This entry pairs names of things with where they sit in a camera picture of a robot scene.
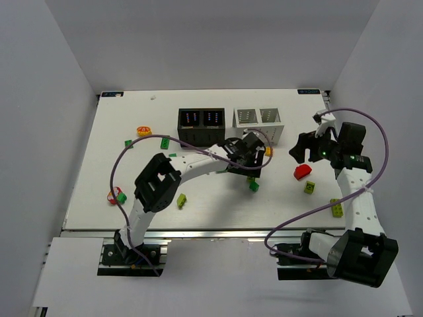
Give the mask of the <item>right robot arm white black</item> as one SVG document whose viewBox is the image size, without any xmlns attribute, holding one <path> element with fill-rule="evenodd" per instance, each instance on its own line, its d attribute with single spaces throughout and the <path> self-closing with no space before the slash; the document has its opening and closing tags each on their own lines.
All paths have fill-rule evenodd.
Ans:
<svg viewBox="0 0 423 317">
<path fill-rule="evenodd" d="M 329 277 L 378 288 L 392 266 L 399 247 L 387 238 L 375 210 L 369 183 L 371 161 L 362 155 L 366 128 L 344 122 L 336 140 L 327 129 L 321 136 L 315 132 L 300 133 L 289 154 L 298 162 L 327 159 L 334 168 L 342 196 L 362 193 L 343 203 L 346 227 L 340 238 L 321 230 L 306 230 L 301 236 L 298 256 L 315 254 L 327 264 Z"/>
</svg>

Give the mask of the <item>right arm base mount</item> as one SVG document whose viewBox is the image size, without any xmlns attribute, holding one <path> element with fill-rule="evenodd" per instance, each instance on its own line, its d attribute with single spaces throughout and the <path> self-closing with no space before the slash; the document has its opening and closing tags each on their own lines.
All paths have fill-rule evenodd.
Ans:
<svg viewBox="0 0 423 317">
<path fill-rule="evenodd" d="M 299 243 L 279 243 L 276 257 L 280 281 L 333 280 L 327 267 L 327 259 L 339 237 L 325 231 L 307 229 Z"/>
</svg>

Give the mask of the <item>lime long lego edge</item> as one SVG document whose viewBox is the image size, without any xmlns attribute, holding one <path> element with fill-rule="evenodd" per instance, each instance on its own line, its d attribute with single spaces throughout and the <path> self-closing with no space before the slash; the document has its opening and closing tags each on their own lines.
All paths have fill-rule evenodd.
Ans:
<svg viewBox="0 0 423 317">
<path fill-rule="evenodd" d="M 331 199 L 330 203 L 335 203 L 337 202 L 336 205 L 333 205 L 330 210 L 331 210 L 331 215 L 334 218 L 342 218 L 344 216 L 344 212 L 343 212 L 343 208 L 342 208 L 342 204 L 338 203 L 339 199 Z"/>
</svg>

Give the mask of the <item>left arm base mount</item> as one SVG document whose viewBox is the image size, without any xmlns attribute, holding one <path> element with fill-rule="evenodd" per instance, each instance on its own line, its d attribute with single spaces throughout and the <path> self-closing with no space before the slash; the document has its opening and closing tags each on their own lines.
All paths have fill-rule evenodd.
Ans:
<svg viewBox="0 0 423 317">
<path fill-rule="evenodd" d="M 128 257 L 123 257 L 115 244 L 104 244 L 100 253 L 97 269 L 98 276 L 112 277 L 160 277 L 165 268 L 166 252 L 160 244 L 144 244 L 139 248 L 152 264 L 143 256 L 129 250 Z"/>
</svg>

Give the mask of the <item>lime lego brick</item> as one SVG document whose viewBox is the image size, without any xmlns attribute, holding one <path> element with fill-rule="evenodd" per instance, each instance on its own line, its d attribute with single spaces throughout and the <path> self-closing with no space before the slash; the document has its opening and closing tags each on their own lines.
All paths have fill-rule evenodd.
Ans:
<svg viewBox="0 0 423 317">
<path fill-rule="evenodd" d="M 180 194 L 179 197 L 176 200 L 177 207 L 179 209 L 182 209 L 184 207 L 186 201 L 187 201 L 186 195 Z"/>
</svg>

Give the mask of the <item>red rounded lego block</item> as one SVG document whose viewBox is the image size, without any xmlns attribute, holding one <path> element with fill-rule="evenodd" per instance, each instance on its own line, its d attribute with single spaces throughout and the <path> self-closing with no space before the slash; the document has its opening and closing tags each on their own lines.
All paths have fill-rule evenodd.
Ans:
<svg viewBox="0 0 423 317">
<path fill-rule="evenodd" d="M 300 181 L 304 177 L 310 175 L 312 168 L 308 164 L 300 164 L 297 166 L 293 172 L 293 177 Z"/>
</svg>

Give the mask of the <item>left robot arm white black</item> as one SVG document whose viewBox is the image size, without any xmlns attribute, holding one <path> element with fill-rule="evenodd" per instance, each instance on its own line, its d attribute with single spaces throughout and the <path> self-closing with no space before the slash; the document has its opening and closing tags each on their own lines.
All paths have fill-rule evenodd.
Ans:
<svg viewBox="0 0 423 317">
<path fill-rule="evenodd" d="M 192 153 L 167 157 L 154 155 L 135 179 L 134 203 L 130 213 L 120 209 L 124 226 L 114 234 L 114 244 L 125 264 L 134 264 L 143 258 L 145 234 L 154 216 L 173 201 L 183 183 L 211 172 L 226 170 L 245 176 L 257 177 L 263 167 L 268 137 L 259 129 L 248 128 L 240 138 L 232 137 L 207 149 L 187 144 Z"/>
</svg>

